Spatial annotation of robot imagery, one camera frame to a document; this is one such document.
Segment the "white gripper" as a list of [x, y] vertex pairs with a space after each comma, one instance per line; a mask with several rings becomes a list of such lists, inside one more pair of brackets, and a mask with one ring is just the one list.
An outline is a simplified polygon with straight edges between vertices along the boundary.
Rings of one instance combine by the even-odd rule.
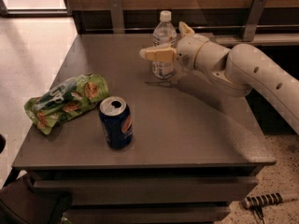
[[140, 56], [145, 60], [153, 62], [171, 63], [177, 58], [178, 54], [178, 63], [193, 70], [200, 48], [209, 39], [203, 35], [196, 34], [184, 21], [178, 23], [178, 29], [182, 38], [177, 43], [177, 50], [172, 47], [150, 47], [140, 50]]

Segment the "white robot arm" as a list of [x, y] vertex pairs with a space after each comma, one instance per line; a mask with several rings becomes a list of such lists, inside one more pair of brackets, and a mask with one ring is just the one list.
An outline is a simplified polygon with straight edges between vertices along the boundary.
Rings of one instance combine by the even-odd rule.
[[197, 70], [218, 89], [234, 97], [256, 90], [299, 133], [299, 80], [250, 44], [230, 49], [199, 35], [185, 22], [179, 24], [181, 39], [140, 50], [149, 61], [172, 63]]

